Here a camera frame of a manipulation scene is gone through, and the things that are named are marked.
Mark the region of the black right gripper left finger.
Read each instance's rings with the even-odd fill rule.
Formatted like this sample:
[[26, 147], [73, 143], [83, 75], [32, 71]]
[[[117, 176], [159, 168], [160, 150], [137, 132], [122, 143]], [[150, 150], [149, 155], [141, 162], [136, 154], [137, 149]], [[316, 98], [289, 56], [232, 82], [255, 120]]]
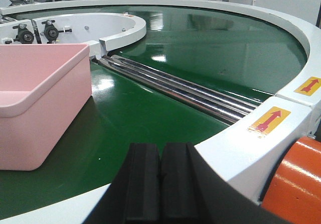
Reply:
[[129, 185], [126, 198], [126, 223], [159, 221], [159, 154], [155, 144], [131, 145]]

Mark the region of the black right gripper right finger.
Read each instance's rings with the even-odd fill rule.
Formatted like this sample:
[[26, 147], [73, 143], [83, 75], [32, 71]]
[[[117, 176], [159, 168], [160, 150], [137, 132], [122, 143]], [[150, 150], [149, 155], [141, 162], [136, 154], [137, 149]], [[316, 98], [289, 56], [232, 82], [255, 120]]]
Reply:
[[167, 143], [161, 161], [163, 223], [197, 223], [198, 209], [186, 143]]

